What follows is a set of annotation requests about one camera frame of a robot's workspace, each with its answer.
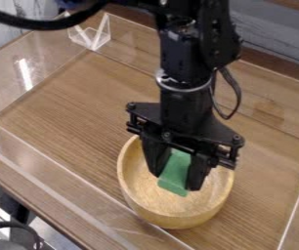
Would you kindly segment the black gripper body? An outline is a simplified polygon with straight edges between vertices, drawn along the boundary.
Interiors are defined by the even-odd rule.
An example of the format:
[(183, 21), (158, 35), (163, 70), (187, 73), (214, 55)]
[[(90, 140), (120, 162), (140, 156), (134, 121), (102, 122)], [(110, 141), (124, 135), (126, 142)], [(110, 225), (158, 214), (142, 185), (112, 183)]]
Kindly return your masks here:
[(236, 167), (239, 150), (244, 138), (222, 123), (232, 118), (219, 108), (215, 99), (216, 77), (222, 76), (236, 94), (242, 89), (227, 69), (216, 70), (207, 79), (179, 80), (160, 70), (156, 85), (160, 101), (156, 103), (130, 103), (128, 131), (140, 136), (164, 140), (171, 149), (192, 155), (218, 158), (218, 166)]

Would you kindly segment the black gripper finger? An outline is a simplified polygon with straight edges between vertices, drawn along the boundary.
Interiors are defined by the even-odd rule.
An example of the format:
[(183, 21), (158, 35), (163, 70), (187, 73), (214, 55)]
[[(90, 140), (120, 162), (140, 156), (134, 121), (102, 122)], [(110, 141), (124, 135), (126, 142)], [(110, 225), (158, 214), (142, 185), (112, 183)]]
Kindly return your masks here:
[(192, 155), (191, 166), (187, 176), (187, 189), (198, 191), (202, 189), (207, 176), (212, 168), (218, 166), (219, 160), (214, 156)]
[(143, 136), (143, 150), (146, 155), (150, 172), (159, 177), (167, 161), (171, 157), (172, 149), (170, 144), (158, 138)]

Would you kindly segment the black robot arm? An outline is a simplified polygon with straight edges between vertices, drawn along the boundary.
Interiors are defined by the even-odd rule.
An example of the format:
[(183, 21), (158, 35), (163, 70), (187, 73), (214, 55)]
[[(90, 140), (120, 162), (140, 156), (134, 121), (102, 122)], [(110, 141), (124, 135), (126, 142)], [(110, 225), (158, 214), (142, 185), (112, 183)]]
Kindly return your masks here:
[(222, 121), (232, 118), (215, 99), (222, 76), (242, 97), (227, 66), (242, 56), (243, 39), (230, 0), (56, 0), (63, 9), (112, 3), (154, 15), (160, 41), (156, 103), (127, 104), (128, 131), (138, 134), (151, 173), (160, 177), (175, 149), (191, 156), (184, 189), (202, 189), (211, 170), (236, 167), (244, 138)]

